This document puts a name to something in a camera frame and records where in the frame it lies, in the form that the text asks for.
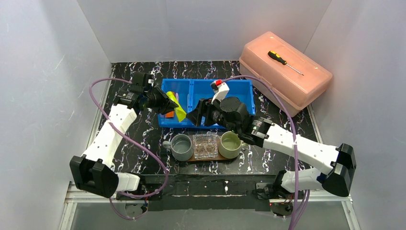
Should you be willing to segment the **yellow-green toothpaste tube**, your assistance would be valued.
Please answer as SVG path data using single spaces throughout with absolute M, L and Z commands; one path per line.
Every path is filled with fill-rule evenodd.
M 176 114 L 177 120 L 179 122 L 182 122 L 186 118 L 186 112 L 183 110 L 179 101 L 176 99 L 174 92 L 168 91 L 166 92 L 166 95 L 177 105 L 177 107 L 174 108 L 174 112 Z

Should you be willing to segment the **clear plastic toothbrush holder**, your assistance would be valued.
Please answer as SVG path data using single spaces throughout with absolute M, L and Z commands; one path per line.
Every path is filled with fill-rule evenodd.
M 192 136 L 194 155 L 197 159 L 216 157 L 218 155 L 215 134 L 196 134 Z

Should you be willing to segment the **orange toothpaste tube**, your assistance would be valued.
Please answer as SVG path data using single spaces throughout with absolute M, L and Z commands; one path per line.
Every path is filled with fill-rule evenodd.
M 171 112 L 165 114 L 165 117 L 166 117 L 166 118 L 173 118 L 174 116 L 175 116 L 174 111 L 171 111 Z

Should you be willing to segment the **light green ceramic mug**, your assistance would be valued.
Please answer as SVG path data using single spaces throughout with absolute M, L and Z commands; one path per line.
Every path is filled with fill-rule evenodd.
M 240 154 L 242 148 L 247 146 L 248 144 L 240 140 L 237 134 L 228 131 L 220 137 L 218 152 L 227 159 L 233 159 Z

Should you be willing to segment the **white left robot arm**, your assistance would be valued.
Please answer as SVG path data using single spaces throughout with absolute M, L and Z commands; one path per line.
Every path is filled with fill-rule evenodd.
M 102 112 L 106 121 L 96 138 L 81 156 L 73 156 L 70 160 L 75 186 L 105 198 L 124 192 L 134 197 L 132 192 L 138 189 L 141 177 L 132 173 L 114 172 L 111 167 L 115 152 L 142 110 L 150 108 L 157 114 L 165 115 L 177 107 L 155 85 L 152 74 L 136 72 L 132 81 L 128 81 L 127 86 L 118 91 L 109 114 Z

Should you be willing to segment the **grey-blue ceramic mug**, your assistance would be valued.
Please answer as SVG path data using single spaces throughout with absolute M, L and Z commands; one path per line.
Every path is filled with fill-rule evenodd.
M 192 140 L 185 134 L 178 134 L 171 141 L 163 141 L 162 146 L 170 150 L 178 161 L 187 161 L 194 153 Z

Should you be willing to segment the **blue three-compartment bin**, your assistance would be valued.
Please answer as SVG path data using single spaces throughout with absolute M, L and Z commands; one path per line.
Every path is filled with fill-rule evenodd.
M 181 108 L 189 113 L 197 105 L 201 98 L 207 99 L 214 96 L 210 84 L 214 79 L 163 79 L 161 89 L 164 92 L 178 94 Z M 231 80 L 227 82 L 229 87 L 228 97 L 237 97 L 245 103 L 250 114 L 255 114 L 253 86 L 250 80 Z M 190 120 L 184 119 L 179 122 L 177 117 L 167 118 L 164 115 L 158 116 L 160 127 L 166 128 L 196 128 Z

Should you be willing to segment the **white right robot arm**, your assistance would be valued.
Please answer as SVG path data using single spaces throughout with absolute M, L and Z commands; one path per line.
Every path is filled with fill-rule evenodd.
M 222 101 L 200 99 L 186 117 L 197 127 L 218 124 L 249 145 L 276 150 L 312 166 L 298 173 L 280 171 L 273 183 L 274 192 L 323 189 L 340 197 L 350 194 L 357 164 L 354 148 L 349 144 L 336 147 L 301 137 L 264 117 L 251 115 L 236 97 Z

